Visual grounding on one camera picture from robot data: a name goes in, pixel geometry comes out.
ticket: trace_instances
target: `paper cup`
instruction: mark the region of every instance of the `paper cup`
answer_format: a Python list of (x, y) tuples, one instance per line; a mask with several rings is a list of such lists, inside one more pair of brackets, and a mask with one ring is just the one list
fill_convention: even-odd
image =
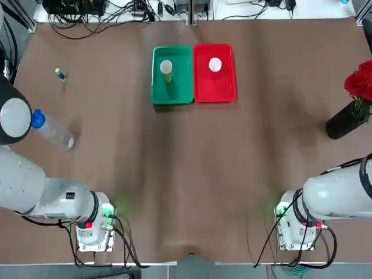
[(170, 83), (172, 80), (172, 63), (169, 60), (164, 60), (160, 63), (160, 71), (163, 74), (164, 81)]
[(214, 72), (218, 72), (221, 70), (222, 62), (218, 58), (212, 58), (209, 61), (209, 69)]

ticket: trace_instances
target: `water bottle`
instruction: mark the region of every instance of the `water bottle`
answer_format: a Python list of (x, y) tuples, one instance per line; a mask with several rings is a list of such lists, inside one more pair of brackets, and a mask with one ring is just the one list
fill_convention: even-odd
[(63, 128), (53, 117), (43, 114), (41, 110), (36, 109), (34, 111), (31, 125), (38, 135), (45, 138), (52, 145), (66, 152), (74, 147), (74, 135)]

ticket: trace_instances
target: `metal pole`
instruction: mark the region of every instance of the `metal pole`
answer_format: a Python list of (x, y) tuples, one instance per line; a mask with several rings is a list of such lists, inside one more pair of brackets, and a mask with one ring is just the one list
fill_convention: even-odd
[(23, 19), (23, 21), (26, 23), (28, 27), (29, 33), (35, 33), (36, 30), (36, 22), (33, 20), (32, 17), (30, 17), (24, 7), (21, 5), (21, 3), (18, 0), (8, 0), (8, 2), (11, 4), (13, 9), (18, 13), (18, 15)]
[(196, 25), (195, 17), (194, 17), (194, 0), (188, 0), (188, 23), (187, 24), (189, 26)]
[(367, 0), (360, 10), (357, 12), (355, 19), (358, 26), (362, 26), (363, 19), (367, 16), (370, 9), (372, 8), (372, 0)]

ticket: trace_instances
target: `brown table surface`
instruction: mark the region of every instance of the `brown table surface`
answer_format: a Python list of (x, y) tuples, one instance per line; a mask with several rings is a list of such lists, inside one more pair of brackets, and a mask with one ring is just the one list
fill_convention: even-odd
[[(154, 108), (154, 47), (196, 43), (231, 44), (237, 101)], [(15, 86), (76, 133), (77, 144), (61, 153), (32, 131), (11, 147), (48, 176), (105, 192), (128, 218), (141, 262), (196, 253), (254, 263), (284, 191), (371, 151), (369, 124), (337, 141), (324, 133), (324, 122), (350, 102), (345, 78), (370, 56), (354, 19), (125, 24), (80, 41), (40, 24)], [(3, 209), (0, 220), (0, 263), (73, 262), (65, 231)], [(372, 262), (372, 221), (327, 223), (338, 237), (337, 262)], [(268, 246), (262, 262), (274, 262), (273, 254)], [(277, 261), (295, 256), (278, 253)], [(324, 262), (323, 244), (303, 259)], [(123, 262), (121, 240), (101, 261)]]

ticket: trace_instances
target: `red rose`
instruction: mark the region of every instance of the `red rose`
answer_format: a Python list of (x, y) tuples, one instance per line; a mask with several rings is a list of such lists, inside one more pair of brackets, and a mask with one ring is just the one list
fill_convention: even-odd
[[(348, 76), (344, 86), (350, 95), (372, 101), (372, 60), (368, 60), (367, 62), (361, 64), (363, 65), (363, 70), (356, 70)], [(367, 70), (366, 67), (368, 65), (371, 66), (371, 69)]]
[(367, 60), (364, 63), (360, 64), (358, 69), (359, 70), (372, 70), (372, 60)]

